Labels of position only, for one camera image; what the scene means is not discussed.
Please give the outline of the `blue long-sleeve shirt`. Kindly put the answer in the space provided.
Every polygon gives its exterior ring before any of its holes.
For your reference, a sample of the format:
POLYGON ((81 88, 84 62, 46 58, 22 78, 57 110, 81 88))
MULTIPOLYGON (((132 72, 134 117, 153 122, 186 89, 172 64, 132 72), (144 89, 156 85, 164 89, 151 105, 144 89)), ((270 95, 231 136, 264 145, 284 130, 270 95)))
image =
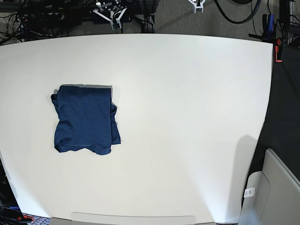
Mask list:
POLYGON ((88 149, 106 155, 121 143, 111 87, 62 85, 51 101, 59 119, 54 134, 58 152, 88 149))

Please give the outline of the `white power strip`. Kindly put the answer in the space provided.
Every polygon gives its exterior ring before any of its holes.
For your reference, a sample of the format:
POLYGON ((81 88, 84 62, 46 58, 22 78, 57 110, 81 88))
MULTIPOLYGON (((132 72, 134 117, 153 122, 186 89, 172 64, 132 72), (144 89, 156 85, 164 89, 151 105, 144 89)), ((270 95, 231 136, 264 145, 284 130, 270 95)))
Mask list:
POLYGON ((46 21, 60 21, 65 19, 65 14, 59 12, 45 13, 42 14, 42 19, 46 21))

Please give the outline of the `red clamp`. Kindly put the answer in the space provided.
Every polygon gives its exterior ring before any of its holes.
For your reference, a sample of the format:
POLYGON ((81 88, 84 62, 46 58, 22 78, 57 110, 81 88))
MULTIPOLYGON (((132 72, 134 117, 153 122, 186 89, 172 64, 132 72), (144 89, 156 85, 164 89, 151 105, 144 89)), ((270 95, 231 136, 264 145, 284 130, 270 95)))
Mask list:
POLYGON ((280 38, 278 38, 276 40, 276 45, 275 45, 275 62, 282 62, 281 59, 281 48, 282 48, 282 40, 280 38))

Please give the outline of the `grey plastic bin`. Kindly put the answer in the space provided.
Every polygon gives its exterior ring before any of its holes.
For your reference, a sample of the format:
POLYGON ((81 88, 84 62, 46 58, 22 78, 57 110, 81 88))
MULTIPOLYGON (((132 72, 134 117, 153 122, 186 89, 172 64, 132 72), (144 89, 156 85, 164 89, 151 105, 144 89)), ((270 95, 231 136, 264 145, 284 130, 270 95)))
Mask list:
POLYGON ((243 200, 239 225, 300 223, 300 181, 272 149, 262 170, 249 176, 243 200))

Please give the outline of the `black box with red label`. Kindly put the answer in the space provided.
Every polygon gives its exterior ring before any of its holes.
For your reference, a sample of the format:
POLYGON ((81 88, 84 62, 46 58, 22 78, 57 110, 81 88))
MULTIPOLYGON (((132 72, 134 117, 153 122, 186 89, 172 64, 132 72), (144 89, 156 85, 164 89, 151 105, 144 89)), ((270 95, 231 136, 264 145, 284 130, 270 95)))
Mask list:
POLYGON ((28 225, 34 222, 32 216, 24 215, 16 201, 2 162, 0 163, 0 224, 28 225))

